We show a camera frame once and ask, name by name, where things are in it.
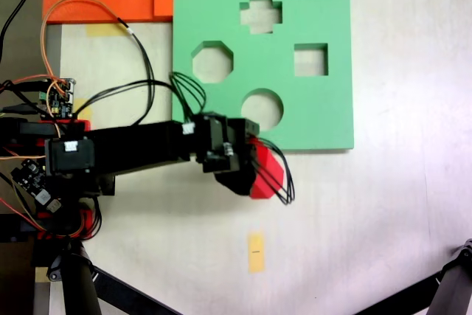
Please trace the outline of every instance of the circular hole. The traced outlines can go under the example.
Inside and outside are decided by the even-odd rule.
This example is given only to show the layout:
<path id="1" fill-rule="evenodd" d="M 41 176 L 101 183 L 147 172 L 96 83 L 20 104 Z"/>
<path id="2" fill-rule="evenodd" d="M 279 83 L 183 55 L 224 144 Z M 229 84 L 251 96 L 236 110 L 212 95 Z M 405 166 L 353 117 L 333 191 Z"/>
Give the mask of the circular hole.
<path id="1" fill-rule="evenodd" d="M 279 95 L 269 89 L 251 91 L 243 102 L 241 114 L 259 123 L 261 131 L 268 131 L 278 125 L 282 119 L 282 100 Z"/>

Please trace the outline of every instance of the circuit board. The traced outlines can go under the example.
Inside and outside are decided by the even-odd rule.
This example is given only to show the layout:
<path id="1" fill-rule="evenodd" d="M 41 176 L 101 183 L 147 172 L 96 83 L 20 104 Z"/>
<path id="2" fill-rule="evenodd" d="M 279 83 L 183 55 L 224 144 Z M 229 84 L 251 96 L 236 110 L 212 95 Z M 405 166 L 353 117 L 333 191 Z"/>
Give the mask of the circuit board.
<path id="1" fill-rule="evenodd" d="M 19 184 L 26 192 L 50 212 L 57 212 L 62 204 L 51 197 L 46 189 L 46 174 L 41 166 L 31 159 L 21 163 L 22 168 L 12 171 L 13 181 Z"/>
<path id="2" fill-rule="evenodd" d="M 65 96 L 61 95 L 58 91 L 53 88 L 49 92 L 49 106 L 51 108 L 52 116 L 58 120 L 65 120 L 72 117 L 74 113 L 74 85 L 75 80 L 68 78 L 64 79 L 66 83 L 60 83 L 59 86 L 66 93 Z M 47 111 L 46 107 L 46 92 L 39 93 L 39 105 L 38 107 L 44 111 Z M 48 120 L 49 116 L 41 115 L 41 119 Z"/>

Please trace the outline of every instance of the square hole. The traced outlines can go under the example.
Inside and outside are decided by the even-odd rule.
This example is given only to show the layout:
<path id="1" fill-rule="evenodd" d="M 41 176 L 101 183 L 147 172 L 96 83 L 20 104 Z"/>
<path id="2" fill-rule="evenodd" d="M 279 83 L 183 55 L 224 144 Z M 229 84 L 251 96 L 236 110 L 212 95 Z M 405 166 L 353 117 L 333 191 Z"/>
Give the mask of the square hole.
<path id="1" fill-rule="evenodd" d="M 296 77 L 328 75 L 327 44 L 296 44 L 294 68 Z"/>

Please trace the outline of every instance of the black wire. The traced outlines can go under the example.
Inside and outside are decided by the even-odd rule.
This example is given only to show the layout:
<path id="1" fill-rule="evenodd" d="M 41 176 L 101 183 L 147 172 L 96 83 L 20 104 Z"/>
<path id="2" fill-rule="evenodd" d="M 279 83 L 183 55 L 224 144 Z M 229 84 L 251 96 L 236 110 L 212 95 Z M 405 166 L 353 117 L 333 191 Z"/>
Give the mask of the black wire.
<path id="1" fill-rule="evenodd" d="M 152 80 L 154 80 L 154 71 L 153 66 L 150 63 L 148 54 L 146 53 L 145 48 L 143 47 L 141 41 L 137 38 L 137 36 L 133 33 L 132 34 L 134 40 L 139 46 L 141 50 L 142 57 L 145 60 L 145 67 L 146 67 L 146 74 L 147 74 L 147 108 L 144 114 L 135 122 L 133 125 L 138 125 L 141 121 L 149 114 L 150 110 L 153 107 L 154 97 L 156 96 L 156 88 L 152 85 Z"/>
<path id="2" fill-rule="evenodd" d="M 138 81 L 134 81 L 132 83 L 128 83 L 128 84 L 124 84 L 124 85 L 120 85 L 120 86 L 115 86 L 113 88 L 103 90 L 103 91 L 99 92 L 98 94 L 95 94 L 93 97 L 88 99 L 83 105 L 81 105 L 81 107 L 79 107 L 79 109 L 76 110 L 76 112 L 74 113 L 74 117 L 77 117 L 80 112 L 85 110 L 87 107 L 89 107 L 93 103 L 96 103 L 97 101 L 100 101 L 104 98 L 113 96 L 115 94 L 119 94 L 120 92 L 123 92 L 123 91 L 119 91 L 119 92 L 115 92 L 115 91 L 118 91 L 118 90 L 123 89 L 123 88 L 130 87 L 130 86 L 133 86 L 132 89 L 136 89 L 136 88 L 139 88 L 138 84 L 146 84 L 147 85 L 148 83 L 149 83 L 149 80 L 138 80 Z M 170 90 L 173 90 L 173 87 L 171 85 L 169 85 L 168 83 L 165 83 L 163 81 L 152 80 L 150 82 L 150 84 L 152 86 L 163 86 L 163 87 L 166 87 Z"/>
<path id="3" fill-rule="evenodd" d="M 191 77 L 184 75 L 179 72 L 172 72 L 169 75 L 170 78 L 170 84 L 175 88 L 174 94 L 177 96 L 178 101 L 182 105 L 182 108 L 184 110 L 184 121 L 189 121 L 192 119 L 192 116 L 194 115 L 192 108 L 190 107 L 190 104 L 187 101 L 187 98 L 184 95 L 184 92 L 182 91 L 182 87 L 190 93 L 190 95 L 195 99 L 195 101 L 198 103 L 200 106 L 200 111 L 199 113 L 203 112 L 204 107 L 207 103 L 207 94 L 205 93 L 204 89 L 201 87 L 201 85 L 196 81 L 193 80 Z M 192 90 L 185 85 L 188 84 L 191 86 L 194 90 L 196 90 L 197 94 L 199 94 L 203 100 L 201 102 L 195 95 L 195 93 L 192 92 Z"/>
<path id="4" fill-rule="evenodd" d="M 99 220 L 100 220 L 100 215 L 97 211 L 97 207 L 95 207 L 94 223 L 91 225 L 91 228 L 90 228 L 91 234 L 97 228 Z"/>
<path id="5" fill-rule="evenodd" d="M 2 178 L 5 182 L 7 182 L 10 187 L 13 186 L 12 182 L 10 181 L 10 179 L 7 178 L 3 173 L 0 173 L 0 178 Z"/>
<path id="6" fill-rule="evenodd" d="M 11 80 L 7 80 L 2 83 L 0 87 L 0 94 L 4 92 L 5 89 L 10 90 L 12 93 L 14 93 L 21 101 L 23 101 L 25 104 L 27 104 L 29 107 L 34 109 L 38 114 L 42 114 L 51 121 L 53 121 L 56 125 L 58 125 L 63 131 L 66 131 L 66 127 L 64 127 L 63 124 L 59 123 L 54 116 L 51 116 L 49 112 L 46 112 L 45 110 L 41 110 L 35 103 L 31 102 L 26 96 L 23 95 L 22 92 L 19 90 L 16 90 L 15 84 Z"/>
<path id="7" fill-rule="evenodd" d="M 274 191 L 274 193 L 279 197 L 279 199 L 282 201 L 283 204 L 287 205 L 290 204 L 295 200 L 295 185 L 294 185 L 294 180 L 292 178 L 292 174 L 290 171 L 290 168 L 288 166 L 287 159 L 285 158 L 283 152 L 271 141 L 264 139 L 264 138 L 257 138 L 262 145 L 264 145 L 266 148 L 272 150 L 275 152 L 278 156 L 283 161 L 284 168 L 285 168 L 285 174 L 287 178 L 287 188 L 285 189 L 278 181 L 277 179 L 271 174 L 271 172 L 262 164 L 260 164 L 257 160 L 252 159 L 252 164 L 257 172 L 257 174 L 264 180 L 264 182 Z M 278 185 L 278 189 L 276 189 L 272 183 L 268 181 L 268 179 L 264 175 L 269 176 L 273 181 L 275 181 Z M 285 197 L 279 193 L 279 190 L 282 189 L 285 193 Z"/>
<path id="8" fill-rule="evenodd" d="M 97 224 L 97 228 L 94 230 L 94 233 L 92 235 L 90 235 L 86 240 L 90 240 L 92 238 L 95 238 L 95 236 L 97 236 L 97 234 L 100 232 L 100 230 L 102 229 L 102 225 L 103 225 L 103 218 L 102 218 L 102 213 L 100 212 L 100 210 L 98 210 L 98 224 Z"/>
<path id="9" fill-rule="evenodd" d="M 271 188 L 272 192 L 274 192 L 274 194 L 277 195 L 277 197 L 279 198 L 279 200 L 281 200 L 281 202 L 284 204 L 284 205 L 287 205 L 289 202 L 289 198 L 288 196 L 287 197 L 284 197 L 277 188 L 275 188 L 271 182 L 262 174 L 260 173 L 259 171 L 259 166 L 260 165 L 254 165 L 254 160 L 253 160 L 253 166 L 254 166 L 254 169 L 256 170 L 257 174 L 262 178 L 262 180 L 264 180 L 264 182 Z"/>
<path id="10" fill-rule="evenodd" d="M 13 188 L 15 189 L 16 193 L 18 194 L 18 198 L 20 198 L 21 203 L 24 205 L 24 209 L 26 209 L 28 211 L 28 213 L 32 215 L 33 213 L 30 209 L 30 206 L 28 206 L 28 203 L 27 203 L 26 199 L 24 199 L 23 194 L 21 194 L 20 190 L 16 186 L 13 186 Z"/>
<path id="11" fill-rule="evenodd" d="M 11 15 L 8 17 L 7 21 L 5 22 L 5 25 L 3 25 L 3 28 L 1 29 L 0 32 L 0 63 L 1 59 L 3 57 L 3 42 L 5 39 L 5 34 L 7 33 L 9 25 L 12 23 L 13 19 L 15 18 L 16 14 L 19 13 L 21 7 L 23 7 L 23 4 L 26 2 L 26 0 L 20 0 L 14 11 L 11 13 Z"/>

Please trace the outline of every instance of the green foam board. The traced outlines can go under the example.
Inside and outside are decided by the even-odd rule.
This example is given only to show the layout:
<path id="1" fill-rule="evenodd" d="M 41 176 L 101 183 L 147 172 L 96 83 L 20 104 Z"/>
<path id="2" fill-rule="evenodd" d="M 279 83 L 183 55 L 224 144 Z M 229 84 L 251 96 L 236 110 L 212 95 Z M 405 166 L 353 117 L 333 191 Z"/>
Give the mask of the green foam board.
<path id="1" fill-rule="evenodd" d="M 223 44 L 233 70 L 222 83 L 202 84 L 206 111 L 240 117 L 250 93 L 272 91 L 283 116 L 261 136 L 286 150 L 353 148 L 350 0 L 272 0 L 282 22 L 263 34 L 241 24 L 249 1 L 174 0 L 173 69 L 192 75 L 198 51 Z M 295 49 L 325 51 L 327 73 L 297 77 Z M 175 98 L 173 119 L 182 120 Z"/>

